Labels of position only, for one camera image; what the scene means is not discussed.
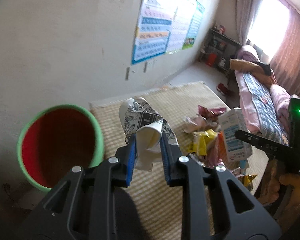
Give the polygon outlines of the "white blue carton box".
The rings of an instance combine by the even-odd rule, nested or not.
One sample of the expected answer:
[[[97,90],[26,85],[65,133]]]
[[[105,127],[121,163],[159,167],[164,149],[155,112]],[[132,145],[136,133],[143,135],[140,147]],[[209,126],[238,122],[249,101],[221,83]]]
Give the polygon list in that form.
[[[224,138],[228,162],[233,163],[248,159],[252,155],[251,145],[235,137],[237,130],[247,132],[242,109],[235,107],[218,117]]]

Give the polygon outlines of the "beige striped woven mat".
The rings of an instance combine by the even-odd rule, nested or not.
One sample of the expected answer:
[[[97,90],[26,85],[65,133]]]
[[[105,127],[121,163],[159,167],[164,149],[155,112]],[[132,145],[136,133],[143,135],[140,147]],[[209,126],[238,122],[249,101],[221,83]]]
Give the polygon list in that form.
[[[192,135],[183,131],[183,118],[199,107],[221,108],[224,102],[202,82],[153,90],[105,104],[91,104],[102,129],[111,186],[125,187],[151,239],[198,239],[209,236],[211,203],[206,190],[221,185],[222,198],[231,204],[227,183],[244,189],[232,173],[239,159],[230,159],[225,132],[217,134],[208,164],[186,155]]]

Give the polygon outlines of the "yellow snack wrapper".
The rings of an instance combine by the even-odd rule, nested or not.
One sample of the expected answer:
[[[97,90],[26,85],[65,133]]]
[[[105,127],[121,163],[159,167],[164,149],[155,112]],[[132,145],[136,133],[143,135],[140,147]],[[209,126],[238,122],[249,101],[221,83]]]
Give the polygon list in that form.
[[[218,137],[218,132],[208,129],[206,131],[193,132],[192,136],[188,152],[195,153],[198,156],[207,156],[209,149]]]

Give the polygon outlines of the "dark metal shelf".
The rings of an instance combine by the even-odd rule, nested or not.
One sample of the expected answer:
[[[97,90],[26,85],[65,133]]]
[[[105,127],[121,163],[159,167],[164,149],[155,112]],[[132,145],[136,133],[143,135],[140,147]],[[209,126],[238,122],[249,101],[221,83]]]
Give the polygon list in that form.
[[[211,28],[200,51],[198,61],[204,62],[207,66],[216,67],[225,75],[229,75],[229,61],[231,58],[235,58],[241,48],[242,45],[239,42]]]

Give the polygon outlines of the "blue alphabet wall poster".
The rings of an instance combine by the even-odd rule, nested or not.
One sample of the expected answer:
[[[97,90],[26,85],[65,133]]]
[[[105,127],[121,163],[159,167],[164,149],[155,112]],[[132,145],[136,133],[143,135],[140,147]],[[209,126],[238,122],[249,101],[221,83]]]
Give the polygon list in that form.
[[[166,52],[177,0],[142,0],[136,26],[132,64]]]

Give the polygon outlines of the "white chart wall poster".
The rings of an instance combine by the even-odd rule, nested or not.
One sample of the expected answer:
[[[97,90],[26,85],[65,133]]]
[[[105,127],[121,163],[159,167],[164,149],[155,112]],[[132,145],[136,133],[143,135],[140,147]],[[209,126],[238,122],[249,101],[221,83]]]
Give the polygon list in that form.
[[[196,6],[196,0],[177,0],[177,9],[172,21],[166,54],[182,50]]]

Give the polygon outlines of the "bed with plaid cover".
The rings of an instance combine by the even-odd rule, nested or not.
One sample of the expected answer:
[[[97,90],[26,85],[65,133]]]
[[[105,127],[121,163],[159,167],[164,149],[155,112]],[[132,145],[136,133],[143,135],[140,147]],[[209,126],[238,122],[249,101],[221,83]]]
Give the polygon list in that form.
[[[248,44],[242,46],[234,59],[261,62],[256,50]],[[287,145],[289,134],[276,116],[270,95],[271,85],[278,85],[273,70],[271,76],[237,70],[234,72],[239,88],[239,105],[247,129],[253,134]]]

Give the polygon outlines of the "brown window curtain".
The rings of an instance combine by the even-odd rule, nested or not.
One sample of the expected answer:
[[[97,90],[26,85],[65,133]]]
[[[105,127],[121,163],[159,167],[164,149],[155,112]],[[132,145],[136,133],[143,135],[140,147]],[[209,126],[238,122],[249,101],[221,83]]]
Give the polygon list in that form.
[[[281,87],[289,94],[300,95],[300,14],[293,7],[284,39],[270,66]]]

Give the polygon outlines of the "white paper cup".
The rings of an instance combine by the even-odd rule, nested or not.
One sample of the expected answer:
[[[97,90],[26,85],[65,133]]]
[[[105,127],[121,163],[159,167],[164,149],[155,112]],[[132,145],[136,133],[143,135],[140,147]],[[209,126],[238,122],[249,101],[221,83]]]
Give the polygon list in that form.
[[[162,162],[160,139],[163,119],[142,126],[136,132],[137,158],[135,168],[151,171],[154,163]]]

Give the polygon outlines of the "orange pillow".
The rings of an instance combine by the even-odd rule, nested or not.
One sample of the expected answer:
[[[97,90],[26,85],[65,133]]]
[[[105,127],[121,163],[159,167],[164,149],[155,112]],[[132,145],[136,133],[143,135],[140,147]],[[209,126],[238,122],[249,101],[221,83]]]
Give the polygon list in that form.
[[[245,61],[239,59],[230,59],[230,68],[240,72],[254,72],[271,76],[271,68],[269,64],[264,64],[258,61]]]

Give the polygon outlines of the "pink quilt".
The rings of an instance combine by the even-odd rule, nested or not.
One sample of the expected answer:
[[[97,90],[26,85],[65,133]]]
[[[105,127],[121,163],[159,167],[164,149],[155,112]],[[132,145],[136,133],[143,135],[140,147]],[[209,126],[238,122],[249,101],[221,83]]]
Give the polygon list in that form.
[[[276,116],[284,127],[286,133],[289,133],[289,103],[290,103],[290,95],[288,92],[279,85],[271,85],[270,87],[270,95],[273,101]]]

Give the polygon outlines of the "green edged wall poster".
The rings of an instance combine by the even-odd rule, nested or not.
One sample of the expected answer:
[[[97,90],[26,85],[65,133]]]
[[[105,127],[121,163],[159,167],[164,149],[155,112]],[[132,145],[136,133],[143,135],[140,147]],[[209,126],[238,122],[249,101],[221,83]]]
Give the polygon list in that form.
[[[198,35],[198,31],[200,29],[200,25],[201,25],[201,22],[203,19],[203,14],[205,11],[204,6],[199,1],[197,1],[197,0],[194,0],[194,1],[195,1],[196,9],[194,11],[188,32],[186,34],[186,38],[185,38],[185,41],[184,41],[184,44],[182,47],[183,50],[193,47],[196,37]]]

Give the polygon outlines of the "black white patterned paper bag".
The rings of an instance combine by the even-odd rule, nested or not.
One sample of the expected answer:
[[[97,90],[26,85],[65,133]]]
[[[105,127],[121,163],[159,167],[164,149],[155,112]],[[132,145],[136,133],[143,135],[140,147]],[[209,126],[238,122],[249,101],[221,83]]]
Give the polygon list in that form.
[[[119,108],[119,118],[126,142],[142,126],[163,119],[161,132],[166,133],[169,144],[178,145],[169,123],[144,98],[129,98],[124,101]]]

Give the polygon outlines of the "red bin with green rim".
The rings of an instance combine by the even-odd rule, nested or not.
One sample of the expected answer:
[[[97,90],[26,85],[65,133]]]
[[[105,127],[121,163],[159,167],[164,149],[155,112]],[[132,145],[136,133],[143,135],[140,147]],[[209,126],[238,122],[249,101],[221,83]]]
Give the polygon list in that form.
[[[49,192],[73,166],[95,167],[104,159],[97,119],[78,105],[57,105],[39,112],[18,138],[17,158],[27,181]]]

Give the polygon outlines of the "white wall socket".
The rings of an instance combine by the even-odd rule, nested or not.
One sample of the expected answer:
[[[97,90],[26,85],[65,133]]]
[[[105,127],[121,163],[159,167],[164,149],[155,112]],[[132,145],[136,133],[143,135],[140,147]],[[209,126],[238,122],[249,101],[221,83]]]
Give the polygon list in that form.
[[[153,69],[155,63],[156,59],[149,59],[147,61],[143,61],[127,67],[125,72],[125,81],[137,79],[142,74],[146,74],[147,72]]]

